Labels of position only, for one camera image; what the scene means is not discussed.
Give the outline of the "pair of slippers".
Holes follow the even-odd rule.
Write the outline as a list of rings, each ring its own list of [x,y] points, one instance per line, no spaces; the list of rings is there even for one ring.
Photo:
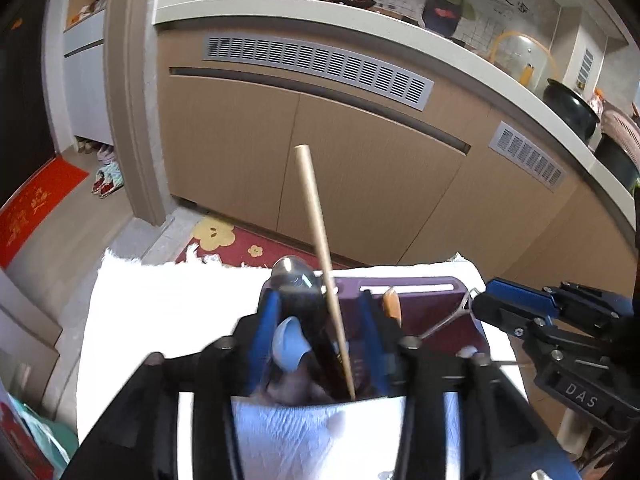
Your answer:
[[[112,160],[105,166],[102,166],[96,172],[94,177],[91,193],[105,198],[110,196],[124,186],[124,178],[120,171],[118,162]]]

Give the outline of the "black plastic spoon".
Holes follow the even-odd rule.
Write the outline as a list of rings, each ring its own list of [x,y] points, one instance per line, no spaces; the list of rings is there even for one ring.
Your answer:
[[[300,328],[310,351],[305,359],[310,363],[311,378],[333,399],[350,399],[341,358],[332,339],[333,328],[326,300],[318,288],[285,286],[280,291],[282,314],[292,316]]]

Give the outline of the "dark metal spoon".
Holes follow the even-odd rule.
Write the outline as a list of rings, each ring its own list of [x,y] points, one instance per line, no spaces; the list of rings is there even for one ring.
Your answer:
[[[273,263],[270,286],[275,290],[282,288],[320,289],[321,281],[305,260],[297,256],[284,256]]]

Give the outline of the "red yellow gift bag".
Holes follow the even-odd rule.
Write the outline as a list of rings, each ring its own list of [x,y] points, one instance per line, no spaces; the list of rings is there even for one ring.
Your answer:
[[[1,402],[1,478],[53,479],[54,469],[9,403]]]

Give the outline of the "brown wooden spoon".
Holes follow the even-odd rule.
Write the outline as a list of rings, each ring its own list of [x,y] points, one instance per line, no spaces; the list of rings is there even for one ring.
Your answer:
[[[398,325],[402,324],[402,312],[399,295],[396,289],[389,288],[383,295],[383,310],[385,314],[397,322]]]

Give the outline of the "dark purple utensil caddy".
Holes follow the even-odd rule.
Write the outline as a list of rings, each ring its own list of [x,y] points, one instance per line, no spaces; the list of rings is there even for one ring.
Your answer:
[[[405,380],[394,342],[418,338],[427,349],[464,356],[486,351],[472,296],[453,278],[410,283],[344,278],[338,283],[354,386],[349,390],[334,324],[318,278],[273,278],[280,301],[260,388],[271,402],[299,406],[389,396]]]

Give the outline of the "yellow rimmed glass lid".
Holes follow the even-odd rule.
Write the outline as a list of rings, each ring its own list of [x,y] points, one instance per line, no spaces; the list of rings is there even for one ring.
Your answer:
[[[527,90],[541,94],[549,79],[560,76],[550,50],[537,39],[509,30],[497,36],[489,50],[489,62]]]

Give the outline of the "red floral kitchen rug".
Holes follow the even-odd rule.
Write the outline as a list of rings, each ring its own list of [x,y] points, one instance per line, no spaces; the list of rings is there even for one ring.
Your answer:
[[[176,263],[199,258],[202,261],[219,261],[225,266],[237,268],[259,266],[271,269],[285,256],[295,256],[304,260],[311,269],[320,269],[314,252],[305,252],[217,217],[205,216],[194,226],[190,240],[176,258]]]

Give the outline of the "white textured table cloth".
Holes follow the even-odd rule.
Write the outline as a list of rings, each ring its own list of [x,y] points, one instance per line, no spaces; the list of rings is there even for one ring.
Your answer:
[[[146,266],[107,252],[90,299],[76,392],[85,441],[129,377],[154,351],[199,352],[255,312],[267,268],[224,266],[213,257]],[[309,414],[233,405],[243,470],[250,479],[388,479],[400,436],[401,400]]]

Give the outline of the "pink striped bowl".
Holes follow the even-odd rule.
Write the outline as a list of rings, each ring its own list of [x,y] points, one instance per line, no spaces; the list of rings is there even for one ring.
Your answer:
[[[604,104],[601,116],[601,132],[612,138],[639,166],[639,128],[622,110],[613,104]]]

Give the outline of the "blue grey plastic spoon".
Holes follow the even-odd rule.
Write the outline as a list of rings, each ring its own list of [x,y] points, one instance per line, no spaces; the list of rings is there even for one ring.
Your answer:
[[[280,370],[295,372],[309,352],[311,345],[304,336],[298,318],[289,316],[277,326],[271,341],[271,356]]]

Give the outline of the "red door mat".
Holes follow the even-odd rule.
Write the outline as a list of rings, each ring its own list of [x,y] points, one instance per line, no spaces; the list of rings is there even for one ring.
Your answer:
[[[1,209],[1,267],[9,266],[26,240],[64,198],[89,177],[61,156],[47,162]]]

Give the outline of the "white plastic ladle spoon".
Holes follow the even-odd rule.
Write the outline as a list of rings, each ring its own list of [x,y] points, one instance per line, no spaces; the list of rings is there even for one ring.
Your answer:
[[[471,359],[472,356],[474,356],[475,353],[477,353],[478,350],[476,347],[474,346],[465,346],[463,348],[461,348],[457,353],[456,356],[458,356],[459,358],[462,359]]]

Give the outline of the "black cooking pot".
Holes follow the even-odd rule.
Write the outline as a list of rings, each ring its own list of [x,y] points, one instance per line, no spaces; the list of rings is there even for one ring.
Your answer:
[[[548,78],[547,87],[542,92],[542,102],[551,108],[582,142],[589,143],[600,117],[575,91],[555,79]]]

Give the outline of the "wooden chopstick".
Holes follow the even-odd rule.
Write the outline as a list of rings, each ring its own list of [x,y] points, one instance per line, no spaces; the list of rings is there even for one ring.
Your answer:
[[[303,187],[305,205],[307,209],[308,222],[314,239],[314,249],[320,263],[322,280],[326,289],[326,305],[329,315],[334,325],[338,351],[340,352],[343,365],[345,382],[349,397],[355,401],[356,391],[354,378],[352,377],[352,363],[347,348],[347,339],[344,329],[340,300],[338,300],[333,277],[333,266],[329,250],[328,239],[326,238],[326,227],[324,226],[320,197],[317,188],[316,176],[314,175],[314,164],[310,147],[307,144],[296,145],[294,154],[300,183]]]

